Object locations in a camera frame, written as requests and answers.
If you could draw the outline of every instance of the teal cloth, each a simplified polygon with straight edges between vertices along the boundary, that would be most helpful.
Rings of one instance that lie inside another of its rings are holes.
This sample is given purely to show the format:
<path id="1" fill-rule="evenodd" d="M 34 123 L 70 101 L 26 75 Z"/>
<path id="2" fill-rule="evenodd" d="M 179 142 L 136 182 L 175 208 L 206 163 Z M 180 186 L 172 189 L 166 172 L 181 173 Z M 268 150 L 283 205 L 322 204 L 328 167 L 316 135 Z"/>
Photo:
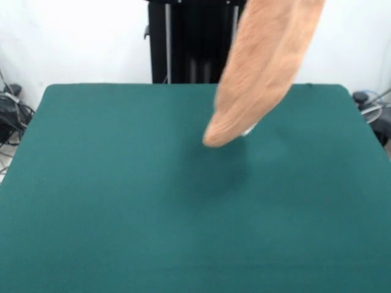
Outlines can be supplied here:
<path id="1" fill-rule="evenodd" d="M 295 85 L 205 148 L 214 85 L 54 85 L 0 189 L 2 293 L 391 292 L 391 165 Z"/>

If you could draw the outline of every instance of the white backdrop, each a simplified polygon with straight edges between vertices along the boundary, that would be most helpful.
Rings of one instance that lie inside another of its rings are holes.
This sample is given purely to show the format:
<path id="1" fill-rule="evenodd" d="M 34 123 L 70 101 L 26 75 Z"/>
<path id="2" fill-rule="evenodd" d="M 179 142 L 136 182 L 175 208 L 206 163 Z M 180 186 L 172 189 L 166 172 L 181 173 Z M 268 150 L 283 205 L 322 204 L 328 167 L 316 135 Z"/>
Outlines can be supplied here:
<path id="1" fill-rule="evenodd" d="M 391 87 L 391 1 L 328 0 L 297 82 Z M 0 0 L 0 66 L 38 106 L 47 85 L 151 81 L 143 0 Z"/>

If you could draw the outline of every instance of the tan fabric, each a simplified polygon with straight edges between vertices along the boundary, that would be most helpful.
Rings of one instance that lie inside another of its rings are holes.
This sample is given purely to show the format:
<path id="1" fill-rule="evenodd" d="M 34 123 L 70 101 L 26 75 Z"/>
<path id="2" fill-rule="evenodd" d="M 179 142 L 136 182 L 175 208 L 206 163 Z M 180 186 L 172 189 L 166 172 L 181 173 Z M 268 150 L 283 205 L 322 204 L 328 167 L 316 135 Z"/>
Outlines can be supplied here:
<path id="1" fill-rule="evenodd" d="M 205 131 L 220 147 L 257 124 L 289 91 L 325 0 L 249 0 Z"/>

